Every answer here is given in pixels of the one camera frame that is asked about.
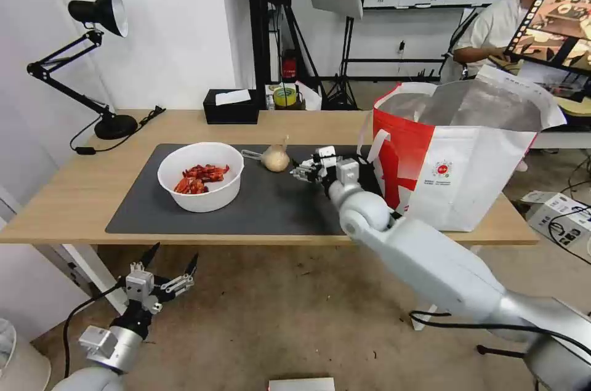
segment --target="lamp arm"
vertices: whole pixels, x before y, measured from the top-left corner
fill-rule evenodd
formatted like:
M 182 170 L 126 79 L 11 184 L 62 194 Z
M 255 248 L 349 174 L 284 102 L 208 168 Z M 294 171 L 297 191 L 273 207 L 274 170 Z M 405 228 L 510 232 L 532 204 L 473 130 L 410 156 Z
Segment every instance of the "lamp arm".
M 57 80 L 51 77 L 52 72 L 57 71 L 59 68 L 64 67 L 65 65 L 67 65 L 70 62 L 73 62 L 77 58 L 82 57 L 84 54 L 87 54 L 88 52 L 98 48 L 102 43 L 102 36 L 103 33 L 101 31 L 97 29 L 90 30 L 87 33 L 83 34 L 79 39 L 74 40 L 72 43 L 67 44 L 63 48 L 53 52 L 47 57 L 42 58 L 38 62 L 29 63 L 29 65 L 27 65 L 26 67 L 26 70 L 29 73 L 29 75 L 32 75 L 36 79 L 41 80 L 44 83 L 47 83 L 48 85 L 57 89 L 60 92 L 63 92 L 67 96 L 83 104 L 87 108 L 90 108 L 91 110 L 102 115 L 103 117 L 112 118 L 114 114 L 109 110 L 108 106 L 99 105 L 98 103 L 94 102 L 85 95 L 74 91 L 72 88 L 69 88 L 68 86 L 64 85 L 61 82 L 58 82 Z M 91 41 L 92 45 L 72 55 L 71 57 L 56 58 L 58 55 L 64 53 L 68 49 L 85 40 Z

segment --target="logo on bag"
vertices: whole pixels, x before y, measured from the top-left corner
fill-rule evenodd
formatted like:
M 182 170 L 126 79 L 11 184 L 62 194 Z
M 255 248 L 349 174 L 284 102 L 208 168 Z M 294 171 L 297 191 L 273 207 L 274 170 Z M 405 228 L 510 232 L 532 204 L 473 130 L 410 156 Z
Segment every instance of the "logo on bag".
M 449 177 L 449 173 L 451 172 L 451 162 L 448 161 L 441 161 L 435 164 L 435 169 L 433 170 L 433 175 L 438 179 Z

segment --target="white shirt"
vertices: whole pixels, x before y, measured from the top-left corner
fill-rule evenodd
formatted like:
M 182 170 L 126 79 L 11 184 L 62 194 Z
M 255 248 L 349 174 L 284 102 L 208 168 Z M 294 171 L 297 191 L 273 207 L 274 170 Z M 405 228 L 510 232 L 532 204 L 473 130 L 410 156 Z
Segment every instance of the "white shirt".
M 521 0 L 499 0 L 491 4 L 472 22 L 452 51 L 465 47 L 508 46 L 527 13 L 528 10 L 521 7 Z M 487 62 L 489 62 L 488 59 L 468 63 L 468 75 L 478 74 L 480 68 Z M 441 82 L 459 80 L 461 76 L 462 65 L 448 58 L 441 71 Z

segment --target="black lamp shade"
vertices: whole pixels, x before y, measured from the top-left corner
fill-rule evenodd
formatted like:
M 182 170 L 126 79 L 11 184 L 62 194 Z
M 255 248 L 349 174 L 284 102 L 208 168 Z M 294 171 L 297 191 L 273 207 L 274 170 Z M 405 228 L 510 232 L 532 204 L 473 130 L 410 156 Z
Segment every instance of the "black lamp shade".
M 127 16 L 122 0 L 72 0 L 68 12 L 82 23 L 100 23 L 106 30 L 121 37 L 127 36 Z

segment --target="dark gray mat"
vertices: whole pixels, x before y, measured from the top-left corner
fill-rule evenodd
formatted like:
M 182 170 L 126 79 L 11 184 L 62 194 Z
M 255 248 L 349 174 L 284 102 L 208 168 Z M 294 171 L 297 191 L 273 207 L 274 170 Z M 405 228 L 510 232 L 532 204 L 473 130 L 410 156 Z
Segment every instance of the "dark gray mat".
M 319 185 L 300 182 L 288 171 L 266 170 L 244 159 L 238 196 L 212 212 L 188 212 L 158 183 L 162 160 L 184 145 L 158 145 L 105 230 L 117 234 L 342 235 L 339 216 Z M 237 150 L 263 152 L 267 145 L 233 145 Z M 319 145 L 290 145 L 297 161 L 309 159 Z M 339 154 L 355 147 L 336 147 Z M 375 191 L 375 178 L 370 190 Z

